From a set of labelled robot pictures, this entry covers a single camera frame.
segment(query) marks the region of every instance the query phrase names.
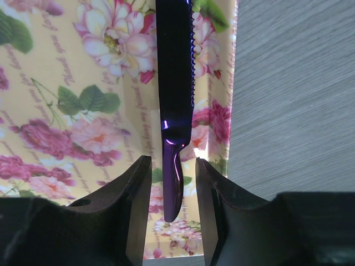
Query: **serrated knife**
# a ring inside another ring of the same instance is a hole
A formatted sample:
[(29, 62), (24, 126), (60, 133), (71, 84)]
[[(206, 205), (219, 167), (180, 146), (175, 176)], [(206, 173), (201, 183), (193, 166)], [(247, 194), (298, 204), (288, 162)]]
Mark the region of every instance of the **serrated knife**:
[(191, 139), (194, 110), (194, 32), (191, 9), (191, 0), (156, 0), (166, 222), (176, 219), (182, 205), (184, 178), (179, 152)]

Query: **purple handle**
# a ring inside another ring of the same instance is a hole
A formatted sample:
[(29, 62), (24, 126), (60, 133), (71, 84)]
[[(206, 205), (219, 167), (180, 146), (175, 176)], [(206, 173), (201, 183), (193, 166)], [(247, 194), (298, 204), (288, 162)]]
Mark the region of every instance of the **purple handle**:
[(183, 148), (169, 140), (163, 141), (163, 196), (166, 222), (173, 222), (177, 218), (182, 205), (184, 176), (179, 152)]

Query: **floral paper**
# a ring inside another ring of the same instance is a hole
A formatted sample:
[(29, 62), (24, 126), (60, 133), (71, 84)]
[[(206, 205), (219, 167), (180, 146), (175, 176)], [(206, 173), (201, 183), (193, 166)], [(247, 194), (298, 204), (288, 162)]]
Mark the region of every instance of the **floral paper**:
[(181, 153), (184, 202), (166, 223), (155, 1), (0, 0), (0, 195), (70, 204), (149, 155), (144, 259), (202, 254), (195, 158), (226, 175), (237, 3), (195, 0), (193, 11), (195, 111)]

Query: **serrated edge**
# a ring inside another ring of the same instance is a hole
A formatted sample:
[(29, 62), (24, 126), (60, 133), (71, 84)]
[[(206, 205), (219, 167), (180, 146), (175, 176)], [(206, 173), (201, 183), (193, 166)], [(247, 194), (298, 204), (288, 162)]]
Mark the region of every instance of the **serrated edge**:
[(192, 15), (194, 12), (192, 11), (193, 7), (192, 0), (189, 3), (189, 12), (190, 12), (190, 27), (191, 27), (191, 76), (192, 76), (192, 84), (191, 84), (191, 104), (195, 107), (195, 32), (194, 32), (194, 19)]

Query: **pink peony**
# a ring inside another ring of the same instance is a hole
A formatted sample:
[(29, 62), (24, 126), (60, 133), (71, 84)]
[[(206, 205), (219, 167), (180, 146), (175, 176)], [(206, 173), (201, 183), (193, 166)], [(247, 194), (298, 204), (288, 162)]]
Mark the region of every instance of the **pink peony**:
[(199, 125), (209, 125), (210, 124), (210, 108), (206, 107), (201, 110), (195, 110), (192, 117), (192, 127), (197, 127)]
[(69, 188), (55, 177), (34, 176), (29, 178), (31, 189), (45, 194), (48, 198), (72, 198)]
[(177, 246), (186, 250), (189, 255), (194, 255), (202, 246), (202, 241), (199, 239), (179, 240), (176, 241)]
[(27, 167), (31, 172), (31, 176), (47, 176), (47, 177), (52, 176), (52, 173), (41, 165), (27, 164)]
[(140, 82), (147, 84), (154, 77), (154, 71), (147, 71), (145, 73), (140, 73)]
[(20, 128), (11, 126), (10, 129), (19, 133), (28, 147), (45, 154), (50, 154), (56, 159), (63, 159), (69, 153), (73, 143), (68, 135), (58, 129), (51, 129), (43, 120), (30, 120)]
[[(120, 144), (121, 130), (105, 118), (95, 118), (92, 123), (79, 119), (72, 126), (70, 138), (78, 146), (95, 155), (109, 152)], [(98, 157), (94, 160), (104, 161), (106, 157)]]
[(5, 70), (0, 66), (0, 90), (9, 89), (9, 80), (5, 76)]
[(219, 151), (217, 137), (210, 126), (199, 125), (192, 128), (190, 144), (180, 152), (181, 161), (188, 161), (196, 157), (195, 149), (215, 154)]
[(92, 154), (92, 159), (96, 166), (110, 166), (113, 165), (111, 159), (119, 160), (122, 158), (120, 151), (102, 152), (100, 154)]
[(199, 12), (192, 14), (192, 18), (195, 26), (195, 78), (199, 78), (219, 69), (220, 45), (217, 41), (216, 30), (209, 19), (203, 18)]
[(150, 249), (144, 249), (143, 259), (158, 259), (162, 257), (162, 251), (160, 248), (156, 248), (153, 252)]
[(54, 0), (5, 0), (5, 3), (16, 9), (17, 12), (33, 12), (33, 8), (40, 11), (47, 11), (53, 16), (60, 16), (64, 9)]
[(28, 179), (31, 177), (29, 167), (18, 156), (7, 157), (0, 155), (0, 178), (1, 179)]
[(161, 186), (152, 186), (150, 191), (149, 212), (159, 213), (163, 210), (163, 189)]
[(217, 141), (228, 145), (231, 126), (231, 108), (223, 107), (214, 99), (210, 113), (210, 125), (216, 134)]
[(127, 71), (133, 78), (152, 71), (156, 41), (142, 33), (144, 17), (120, 0), (91, 0), (77, 8), (78, 23), (85, 51), (114, 76)]
[(58, 181), (63, 182), (67, 186), (74, 187), (76, 185), (75, 180), (70, 179), (72, 177), (71, 173), (66, 170), (55, 167), (51, 170), (50, 174), (55, 177)]
[[(216, 135), (218, 143), (224, 143), (228, 145), (230, 136), (231, 125), (231, 108), (223, 107), (218, 103), (216, 99), (212, 101), (211, 108), (203, 108), (196, 110), (192, 117), (192, 127), (198, 127), (199, 125), (210, 125)], [(210, 147), (211, 150), (215, 150), (217, 147)]]

